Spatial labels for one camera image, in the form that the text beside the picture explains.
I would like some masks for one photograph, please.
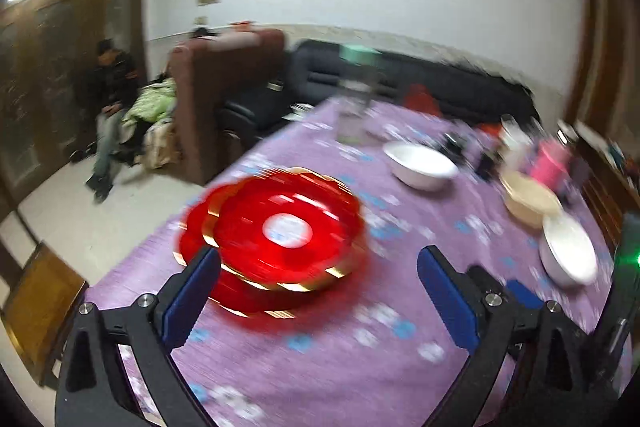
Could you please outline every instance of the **purple tablecloth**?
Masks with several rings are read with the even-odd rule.
[[[377,134],[439,138],[454,125],[385,103],[374,109],[369,125]],[[212,185],[273,166],[302,166],[341,179],[364,204],[375,277],[352,309],[313,330],[295,330],[293,319],[286,333],[260,333],[230,322],[227,312],[208,304],[173,357],[218,425],[421,425],[467,356],[452,342],[418,280],[416,256],[425,245],[436,244],[459,271],[481,264],[501,281],[518,279],[542,299],[559,301],[585,331],[593,329],[609,291],[612,262],[579,195],[568,211],[589,233],[599,270],[593,285],[567,295],[546,277],[539,237],[509,218],[498,184],[463,169],[442,194],[412,190],[391,175],[379,145],[355,149],[335,142],[336,119],[337,101],[329,100],[306,121],[258,145]],[[87,298],[106,309],[156,292],[180,269],[172,255],[177,219],[90,288]],[[136,394],[154,412],[129,348],[122,352]],[[627,372],[629,358],[625,349]],[[512,371],[507,358],[481,421],[497,412]]]

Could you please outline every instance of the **brown sofa back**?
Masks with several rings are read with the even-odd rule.
[[[173,49],[175,126],[189,181],[204,185],[225,167],[216,111],[236,90],[276,77],[284,64],[284,47],[284,33],[266,29],[190,39]]]

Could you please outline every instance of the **white floor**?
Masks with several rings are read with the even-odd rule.
[[[96,205],[84,187],[91,169],[91,158],[65,166],[28,196],[20,209],[36,235],[94,284],[202,188],[145,172],[140,166],[123,168],[109,198]],[[0,224],[0,235],[14,257],[25,263],[33,244],[14,216]],[[0,280],[0,302],[7,294]],[[53,427],[55,393],[34,384],[4,328],[0,328],[0,362],[34,415],[44,427]]]

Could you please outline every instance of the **sofa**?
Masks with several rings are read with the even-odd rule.
[[[228,144],[216,117],[237,92],[265,85],[284,65],[280,30],[228,32],[176,46],[169,66],[176,82],[175,130],[184,177],[205,185],[226,166]]]
[[[419,84],[435,98],[444,117],[472,126],[499,123],[504,114],[513,115],[521,125],[529,124],[532,118],[540,121],[527,87],[491,76],[471,64],[442,64],[382,52],[378,65],[378,100],[401,105],[410,87]],[[300,41],[279,76],[239,90],[225,100],[218,113],[219,126],[227,135],[238,137],[243,151],[249,150],[288,123],[282,117],[290,113],[291,104],[315,106],[336,94],[345,72],[340,44]]]

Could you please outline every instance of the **pink container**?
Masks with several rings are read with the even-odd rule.
[[[566,165],[571,159],[571,150],[555,140],[546,140],[540,144],[540,152],[529,173],[535,181],[556,190],[566,178]]]

